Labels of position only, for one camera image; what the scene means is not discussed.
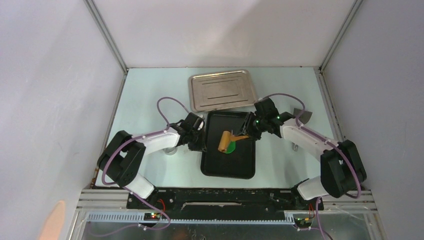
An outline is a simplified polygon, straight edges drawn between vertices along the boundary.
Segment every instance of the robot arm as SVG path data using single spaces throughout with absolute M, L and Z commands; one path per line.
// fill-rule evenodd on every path
M 269 98 L 255 103 L 255 108 L 255 113 L 250 112 L 246 117 L 241 128 L 241 135 L 259 140 L 263 132 L 275 134 L 304 148 L 320 162 L 320 176 L 302 181 L 292 188 L 292 191 L 304 200 L 325 195 L 339 198 L 356 187 L 348 166 L 329 143 L 339 148 L 347 157 L 360 183 L 367 178 L 358 150 L 350 140 L 337 142 L 311 130 L 314 134 L 326 139 L 325 142 L 322 141 L 299 127 L 294 115 L 288 112 L 278 113 L 274 102 Z
M 146 199 L 156 188 L 139 173 L 143 156 L 184 144 L 188 144 L 190 150 L 198 151 L 199 146 L 203 146 L 203 127 L 203 119 L 190 112 L 185 120 L 171 123 L 168 130 L 135 137 L 137 140 L 122 149 L 126 155 L 118 154 L 110 162 L 106 174 L 121 188 L 126 187 Z M 104 171 L 112 154 L 131 138 L 133 137 L 124 130 L 116 133 L 98 159 L 98 167 Z

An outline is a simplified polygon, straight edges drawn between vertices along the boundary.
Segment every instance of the white wall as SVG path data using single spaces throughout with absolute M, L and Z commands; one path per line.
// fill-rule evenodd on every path
M 0 239 L 36 239 L 65 200 L 64 239 L 122 73 L 82 0 L 2 0 L 0 33 Z
M 318 66 L 354 0 L 96 0 L 130 68 Z
M 424 228 L 424 1 L 364 1 L 325 78 L 390 240 Z

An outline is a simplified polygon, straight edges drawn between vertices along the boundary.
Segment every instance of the white table surface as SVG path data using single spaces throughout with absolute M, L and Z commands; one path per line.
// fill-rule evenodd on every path
M 165 128 L 165 121 L 156 109 L 159 98 L 169 96 L 190 109 L 188 79 L 190 76 L 240 68 L 131 68 L 111 128 L 109 141 L 116 132 L 125 130 L 137 135 Z M 259 98 L 273 93 L 287 93 L 300 98 L 312 112 L 307 126 L 333 138 L 317 78 L 312 67 L 247 67 Z M 293 112 L 302 106 L 294 99 L 273 96 L 278 111 Z M 178 103 L 165 99 L 160 108 L 171 123 L 184 119 L 187 113 Z M 253 106 L 232 109 L 254 111 Z M 255 175 L 251 179 L 205 176 L 200 170 L 201 153 L 178 147 L 174 155 L 163 151 L 145 155 L 139 173 L 157 187 L 181 188 L 291 188 L 306 178 L 320 174 L 320 164 L 291 142 L 263 133 L 256 142 Z M 96 186 L 104 187 L 100 170 Z

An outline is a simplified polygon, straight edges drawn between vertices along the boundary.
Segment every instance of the silver metal tray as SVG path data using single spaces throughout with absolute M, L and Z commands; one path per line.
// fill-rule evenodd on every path
M 194 112 L 251 106 L 258 100 L 251 76 L 244 69 L 193 75 L 188 87 Z

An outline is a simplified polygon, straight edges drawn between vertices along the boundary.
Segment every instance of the black tray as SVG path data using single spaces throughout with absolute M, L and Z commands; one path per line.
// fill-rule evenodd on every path
M 226 154 L 218 151 L 223 131 L 240 130 L 247 112 L 211 111 L 206 119 L 207 152 L 201 154 L 200 170 L 206 176 L 251 179 L 255 175 L 255 141 L 236 142 L 235 150 Z

